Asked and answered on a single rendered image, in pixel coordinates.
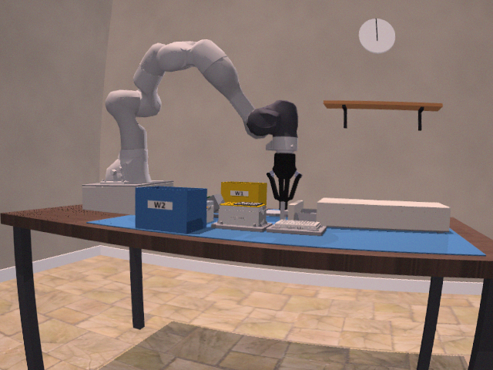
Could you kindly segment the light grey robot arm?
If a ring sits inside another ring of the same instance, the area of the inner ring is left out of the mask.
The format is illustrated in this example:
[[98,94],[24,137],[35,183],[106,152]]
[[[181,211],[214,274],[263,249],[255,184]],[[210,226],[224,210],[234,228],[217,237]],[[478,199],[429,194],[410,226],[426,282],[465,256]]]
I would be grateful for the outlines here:
[[[188,56],[188,57],[187,57]],[[121,150],[106,170],[100,184],[150,183],[146,130],[136,117],[155,116],[161,109],[158,86],[166,72],[196,67],[222,93],[243,119],[245,130],[254,139],[273,135],[266,150],[277,153],[297,151],[298,115],[287,100],[256,109],[241,89],[233,63],[222,49],[208,39],[198,42],[156,43],[144,55],[133,76],[137,91],[118,90],[106,98],[106,109],[119,126]],[[294,149],[293,149],[294,148]],[[104,181],[104,182],[103,182]]]

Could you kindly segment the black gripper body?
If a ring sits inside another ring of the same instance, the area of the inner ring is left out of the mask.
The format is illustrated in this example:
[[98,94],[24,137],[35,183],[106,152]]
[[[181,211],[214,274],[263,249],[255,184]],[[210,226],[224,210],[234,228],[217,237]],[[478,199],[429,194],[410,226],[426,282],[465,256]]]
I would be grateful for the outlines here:
[[278,178],[278,170],[282,170],[282,179],[285,179],[285,170],[289,170],[289,180],[297,170],[295,163],[296,155],[294,153],[275,153],[273,172]]

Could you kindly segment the blue bench mat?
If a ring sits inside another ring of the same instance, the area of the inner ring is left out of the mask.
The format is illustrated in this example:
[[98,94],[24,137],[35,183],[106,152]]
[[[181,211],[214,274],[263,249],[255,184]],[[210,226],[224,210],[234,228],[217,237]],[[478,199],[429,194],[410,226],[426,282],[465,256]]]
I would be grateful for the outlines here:
[[372,230],[342,227],[328,227],[321,236],[300,234],[279,234],[264,232],[227,230],[211,228],[218,217],[206,223],[207,228],[189,234],[146,230],[135,228],[135,215],[114,217],[86,222],[109,227],[132,230],[144,230],[163,234],[175,234],[190,237],[241,241],[258,244],[275,244],[295,247],[316,247],[352,251],[379,251],[410,254],[446,254],[465,256],[486,256],[474,245],[449,228],[449,232],[425,232],[408,230]]

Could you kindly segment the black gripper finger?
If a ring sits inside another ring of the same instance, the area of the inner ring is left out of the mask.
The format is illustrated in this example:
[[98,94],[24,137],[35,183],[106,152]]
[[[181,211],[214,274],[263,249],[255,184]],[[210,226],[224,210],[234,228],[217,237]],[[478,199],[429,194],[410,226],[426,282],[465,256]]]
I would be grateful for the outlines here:
[[[285,170],[285,184],[284,184],[284,193],[283,193],[283,212],[285,210],[287,210],[287,202],[289,200],[292,200],[293,199],[293,196],[295,194],[295,191],[296,191],[296,188],[297,188],[297,184],[299,182],[299,179],[302,177],[303,175],[299,172],[295,172],[295,180],[293,182],[293,186],[292,186],[292,189],[291,189],[291,192],[290,192],[290,196],[288,197],[288,194],[289,194],[289,185],[290,185],[290,180],[288,180],[289,178],[289,170]],[[286,220],[286,215],[282,213],[282,220]]]
[[275,200],[278,200],[280,202],[280,206],[279,206],[280,220],[282,220],[282,213],[283,213],[283,182],[284,182],[284,179],[282,179],[282,170],[278,170],[279,195],[278,195],[278,192],[277,192],[277,186],[276,186],[275,179],[274,179],[274,172],[271,170],[269,173],[267,173],[267,176],[270,179],[270,185],[272,187],[274,199]]

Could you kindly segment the blue open-top bin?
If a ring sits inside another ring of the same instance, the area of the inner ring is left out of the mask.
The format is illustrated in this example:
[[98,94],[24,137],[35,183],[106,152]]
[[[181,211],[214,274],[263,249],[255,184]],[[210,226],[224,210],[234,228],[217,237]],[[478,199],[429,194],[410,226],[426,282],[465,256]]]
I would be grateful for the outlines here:
[[136,187],[136,228],[189,234],[206,228],[207,189]]

